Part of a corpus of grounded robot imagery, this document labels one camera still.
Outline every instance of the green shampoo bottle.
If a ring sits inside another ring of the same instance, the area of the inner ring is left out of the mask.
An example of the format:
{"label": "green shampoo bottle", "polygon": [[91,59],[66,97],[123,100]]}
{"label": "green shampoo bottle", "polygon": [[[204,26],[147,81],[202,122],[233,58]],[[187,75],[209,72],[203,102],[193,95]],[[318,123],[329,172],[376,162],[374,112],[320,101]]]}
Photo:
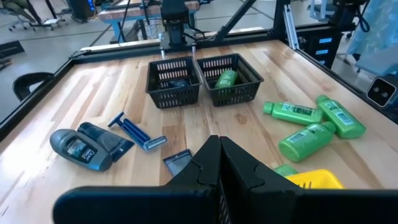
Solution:
{"label": "green shampoo bottle", "polygon": [[215,87],[216,88],[226,88],[231,87],[235,84],[238,73],[232,70],[225,70],[219,77]]}
{"label": "green shampoo bottle", "polygon": [[329,144],[335,131],[336,126],[328,121],[322,124],[310,124],[281,140],[279,150],[286,158],[299,162]]}
{"label": "green shampoo bottle", "polygon": [[283,164],[279,167],[276,167],[274,171],[283,177],[298,174],[298,172],[291,165],[288,164]]}
{"label": "green shampoo bottle", "polygon": [[366,132],[365,126],[337,101],[331,100],[325,95],[318,96],[316,101],[326,120],[336,126],[336,132],[340,137],[358,138]]}
{"label": "green shampoo bottle", "polygon": [[271,114],[273,118],[302,125],[320,123],[322,120],[321,110],[284,102],[265,102],[263,112]]}

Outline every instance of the disposable razor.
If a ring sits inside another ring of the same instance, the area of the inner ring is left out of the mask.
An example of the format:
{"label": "disposable razor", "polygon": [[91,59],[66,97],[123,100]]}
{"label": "disposable razor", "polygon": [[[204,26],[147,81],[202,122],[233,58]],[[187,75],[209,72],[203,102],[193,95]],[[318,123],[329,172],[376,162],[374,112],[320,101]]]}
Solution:
{"label": "disposable razor", "polygon": [[143,150],[146,152],[151,151],[153,148],[167,142],[166,136],[161,136],[155,139],[151,139],[149,135],[147,135],[143,130],[138,128],[132,121],[127,118],[121,120],[124,112],[121,112],[117,117],[115,117],[109,124],[110,128],[114,124],[120,126],[120,128],[132,138]]}

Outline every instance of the green bottle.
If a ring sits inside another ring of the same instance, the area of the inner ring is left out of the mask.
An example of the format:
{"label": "green bottle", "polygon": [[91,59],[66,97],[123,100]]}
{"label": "green bottle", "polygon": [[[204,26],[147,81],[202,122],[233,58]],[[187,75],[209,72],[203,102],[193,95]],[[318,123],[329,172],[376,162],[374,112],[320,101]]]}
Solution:
{"label": "green bottle", "polygon": [[366,132],[365,126],[337,101],[325,95],[318,96],[316,101],[326,120],[336,126],[336,132],[340,137],[358,138]]}
{"label": "green bottle", "polygon": [[279,167],[276,167],[274,171],[283,177],[298,174],[298,172],[291,165],[288,164],[283,164]]}
{"label": "green bottle", "polygon": [[306,106],[297,106],[291,103],[265,102],[262,110],[266,114],[271,114],[273,118],[302,125],[321,123],[322,120],[321,110],[308,108]]}
{"label": "green bottle", "polygon": [[322,124],[310,124],[281,140],[279,150],[286,158],[299,162],[329,144],[335,131],[336,126],[328,121]]}
{"label": "green bottle", "polygon": [[226,88],[231,87],[235,84],[238,73],[232,70],[225,70],[219,77],[216,88]]}

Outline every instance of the yellow plastic container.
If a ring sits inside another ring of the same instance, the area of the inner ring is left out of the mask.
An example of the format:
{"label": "yellow plastic container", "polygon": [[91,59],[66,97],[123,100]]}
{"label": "yellow plastic container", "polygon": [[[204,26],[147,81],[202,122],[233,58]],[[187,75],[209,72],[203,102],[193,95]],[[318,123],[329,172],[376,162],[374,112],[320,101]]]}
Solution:
{"label": "yellow plastic container", "polygon": [[304,189],[344,189],[337,177],[326,169],[290,175],[286,179]]}

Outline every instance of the gray floor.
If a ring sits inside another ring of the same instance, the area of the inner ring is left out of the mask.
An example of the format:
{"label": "gray floor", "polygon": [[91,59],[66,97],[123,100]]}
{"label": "gray floor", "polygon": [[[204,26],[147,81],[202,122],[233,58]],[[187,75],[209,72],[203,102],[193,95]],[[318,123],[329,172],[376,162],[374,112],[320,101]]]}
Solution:
{"label": "gray floor", "polygon": [[[39,16],[48,18],[49,12],[40,7],[40,1],[35,1],[35,7],[39,8]],[[55,10],[64,8],[62,0],[52,0]],[[215,31],[225,25],[232,15],[242,6],[244,0],[215,0],[209,5],[201,6],[196,14],[197,27],[205,31]],[[292,2],[292,11],[296,25],[313,24],[317,21],[308,15],[307,6],[309,1]],[[246,27],[271,28],[273,24],[275,2],[257,1],[246,15],[236,24],[235,29]],[[12,56],[13,64],[0,71],[0,121],[4,119],[19,104],[19,101],[12,92],[12,83],[20,75],[31,72],[56,72],[63,65],[68,56],[74,51],[89,45],[108,44],[113,37],[113,30],[109,24],[101,21],[91,21],[86,24],[79,24],[66,17],[68,26],[56,27],[54,31],[47,29],[16,29],[9,32],[7,24],[14,21],[14,17],[0,15],[0,44],[11,40],[19,40],[25,49],[24,53]],[[127,22],[125,27],[132,26]],[[157,32],[162,31],[161,26],[153,26],[153,37]],[[348,43],[342,41],[343,50]],[[355,83],[365,89],[371,82],[367,76],[361,77],[354,72],[353,68],[335,60],[333,69],[338,71],[351,83]]]}

